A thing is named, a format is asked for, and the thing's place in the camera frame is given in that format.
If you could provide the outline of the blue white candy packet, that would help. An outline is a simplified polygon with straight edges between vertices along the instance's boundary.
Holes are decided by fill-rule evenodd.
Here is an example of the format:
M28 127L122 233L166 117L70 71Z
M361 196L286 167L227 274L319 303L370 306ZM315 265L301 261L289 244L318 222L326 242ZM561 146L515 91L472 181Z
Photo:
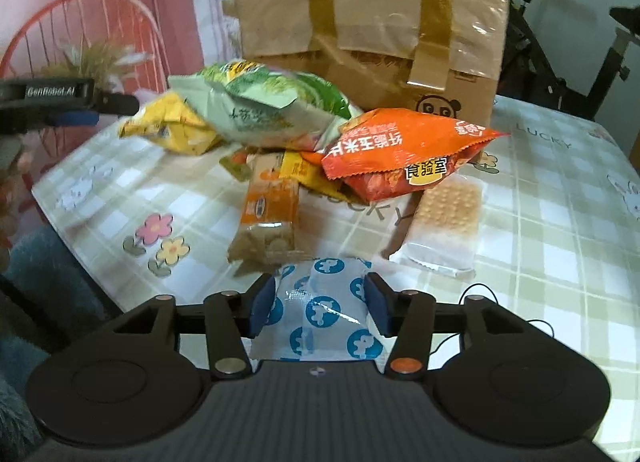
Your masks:
M373 330L364 296L370 261L323 257L278 271L267 321L250 341L250 359L373 361L383 367L388 350Z

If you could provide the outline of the clear wrapped cracker pack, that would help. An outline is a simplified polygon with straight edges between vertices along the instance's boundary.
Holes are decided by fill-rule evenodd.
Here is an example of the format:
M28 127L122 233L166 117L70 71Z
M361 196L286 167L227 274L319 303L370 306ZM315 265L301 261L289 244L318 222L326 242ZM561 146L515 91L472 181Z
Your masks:
M483 181L454 174L425 190L390 261L472 278L485 188Z

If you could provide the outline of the orange biscuit pack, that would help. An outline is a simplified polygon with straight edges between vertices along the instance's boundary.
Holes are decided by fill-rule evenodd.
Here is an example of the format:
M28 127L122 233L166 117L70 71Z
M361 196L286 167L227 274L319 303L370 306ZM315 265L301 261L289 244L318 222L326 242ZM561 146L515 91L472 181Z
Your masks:
M281 176L284 153L254 157L239 228L228 248L229 261L264 265L293 263L305 256L296 242L299 183Z

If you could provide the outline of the printed pink backdrop curtain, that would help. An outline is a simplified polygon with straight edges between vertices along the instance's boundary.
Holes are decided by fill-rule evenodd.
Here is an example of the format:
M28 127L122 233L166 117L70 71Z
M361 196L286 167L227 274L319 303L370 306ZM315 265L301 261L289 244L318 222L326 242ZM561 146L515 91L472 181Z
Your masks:
M240 53L226 0L1 0L1 75L39 76L106 58L114 90L161 92L187 74Z

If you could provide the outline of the yellow chip bag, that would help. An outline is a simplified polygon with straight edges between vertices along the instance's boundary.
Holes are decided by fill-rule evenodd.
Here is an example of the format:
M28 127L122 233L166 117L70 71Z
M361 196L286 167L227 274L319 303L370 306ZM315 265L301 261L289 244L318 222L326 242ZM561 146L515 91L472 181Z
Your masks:
M117 136L140 137L166 151L190 156L203 155L222 141L221 135L173 91L144 104L119 125Z

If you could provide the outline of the small yellow snack packet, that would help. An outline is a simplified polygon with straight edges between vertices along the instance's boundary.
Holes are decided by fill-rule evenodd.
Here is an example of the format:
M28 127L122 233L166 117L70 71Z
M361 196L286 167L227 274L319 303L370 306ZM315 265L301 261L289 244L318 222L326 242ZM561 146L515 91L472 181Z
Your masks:
M331 197L331 199L361 203L357 194L341 180L330 180L319 164L308 162L296 151L285 151L280 166L280 177L296 180L310 191Z

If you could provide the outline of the orange corn snack bag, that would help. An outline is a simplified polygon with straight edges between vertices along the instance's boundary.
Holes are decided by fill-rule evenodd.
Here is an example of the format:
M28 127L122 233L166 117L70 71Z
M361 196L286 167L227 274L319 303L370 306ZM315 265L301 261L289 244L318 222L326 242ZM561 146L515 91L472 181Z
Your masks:
M504 135L462 119L377 108L344 124L324 150L302 157L370 203L433 188Z

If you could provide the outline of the green plaid bunny tablecloth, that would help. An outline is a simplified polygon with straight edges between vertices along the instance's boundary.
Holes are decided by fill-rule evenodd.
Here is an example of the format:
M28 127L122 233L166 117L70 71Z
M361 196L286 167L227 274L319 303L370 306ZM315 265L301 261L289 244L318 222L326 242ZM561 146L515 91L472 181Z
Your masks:
M501 137L465 176L485 185L474 278L388 260L415 196L346 203L303 191L298 236L317 256L358 256L397 289L445 301L495 296L608 375L612 401L597 440L613 458L639 455L639 178L595 123L500 98ZM224 149L180 156L108 127L58 163L32 194L53 229L122 309L169 293L191 304L242 291L258 274L229 263L246 186Z

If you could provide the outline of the light green rice cracker bag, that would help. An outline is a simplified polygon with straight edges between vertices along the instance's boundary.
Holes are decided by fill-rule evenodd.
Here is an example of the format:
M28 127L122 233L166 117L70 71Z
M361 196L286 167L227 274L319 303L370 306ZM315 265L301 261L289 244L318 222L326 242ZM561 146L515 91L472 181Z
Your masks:
M168 84L224 140L255 148L320 151L362 114L317 75L253 61L215 63Z

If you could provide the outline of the black exercise bike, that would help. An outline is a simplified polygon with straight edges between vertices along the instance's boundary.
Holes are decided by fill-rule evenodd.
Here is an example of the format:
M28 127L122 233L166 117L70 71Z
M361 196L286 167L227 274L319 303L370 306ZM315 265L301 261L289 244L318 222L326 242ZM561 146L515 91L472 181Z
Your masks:
M511 0L498 92L599 123L638 123L639 0Z

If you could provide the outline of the taped brown cardboard box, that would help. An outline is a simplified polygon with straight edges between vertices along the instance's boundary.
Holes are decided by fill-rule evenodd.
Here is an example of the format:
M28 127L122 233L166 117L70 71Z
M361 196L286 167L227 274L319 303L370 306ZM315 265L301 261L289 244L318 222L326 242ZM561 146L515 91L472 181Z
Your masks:
M487 125L509 0L233 0L243 54L326 78L363 110Z

